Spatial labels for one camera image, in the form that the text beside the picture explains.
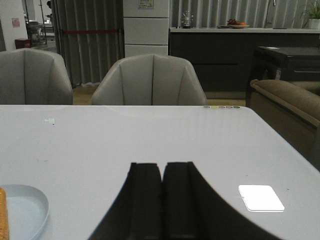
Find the plate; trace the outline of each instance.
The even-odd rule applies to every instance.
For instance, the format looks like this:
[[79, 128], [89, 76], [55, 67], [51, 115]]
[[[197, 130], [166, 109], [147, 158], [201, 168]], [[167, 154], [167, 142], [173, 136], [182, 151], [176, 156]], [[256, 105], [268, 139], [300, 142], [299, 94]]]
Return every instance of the plate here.
[[49, 215], [46, 195], [27, 185], [8, 184], [0, 187], [6, 192], [10, 240], [36, 240]]
[[232, 27], [233, 29], [244, 29], [244, 28], [248, 28], [250, 25], [228, 25], [229, 27]]

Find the fruit bowl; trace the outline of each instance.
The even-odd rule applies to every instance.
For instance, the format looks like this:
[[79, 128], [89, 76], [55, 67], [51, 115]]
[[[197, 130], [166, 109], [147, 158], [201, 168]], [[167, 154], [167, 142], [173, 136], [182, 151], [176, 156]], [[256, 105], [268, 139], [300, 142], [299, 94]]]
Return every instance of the fruit bowl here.
[[248, 28], [250, 25], [233, 25], [233, 24], [228, 24], [229, 27], [233, 28], [233, 29], [244, 29], [244, 28]]

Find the wooden floor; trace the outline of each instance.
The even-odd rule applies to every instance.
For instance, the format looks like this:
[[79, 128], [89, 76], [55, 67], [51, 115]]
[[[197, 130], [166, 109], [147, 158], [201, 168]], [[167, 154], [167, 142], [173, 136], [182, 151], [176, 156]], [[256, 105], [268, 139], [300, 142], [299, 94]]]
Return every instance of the wooden floor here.
[[[91, 105], [91, 97], [98, 86], [80, 85], [73, 89], [73, 105]], [[208, 99], [208, 105], [245, 106], [244, 99]]]

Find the brown sofa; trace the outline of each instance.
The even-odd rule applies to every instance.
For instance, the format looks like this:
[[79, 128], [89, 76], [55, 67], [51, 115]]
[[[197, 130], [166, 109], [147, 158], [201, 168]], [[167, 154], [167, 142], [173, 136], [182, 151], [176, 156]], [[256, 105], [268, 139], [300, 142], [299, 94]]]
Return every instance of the brown sofa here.
[[320, 147], [315, 143], [320, 124], [320, 81], [255, 79], [250, 86], [253, 91], [246, 105], [319, 170], [319, 157], [314, 152]]

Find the red bar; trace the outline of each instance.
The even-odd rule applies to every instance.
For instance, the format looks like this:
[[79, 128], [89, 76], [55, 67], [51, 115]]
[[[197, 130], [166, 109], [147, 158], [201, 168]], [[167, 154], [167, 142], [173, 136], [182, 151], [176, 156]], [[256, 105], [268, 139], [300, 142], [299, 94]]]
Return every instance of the red bar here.
[[117, 33], [118, 29], [110, 30], [66, 30], [65, 34], [114, 34]]

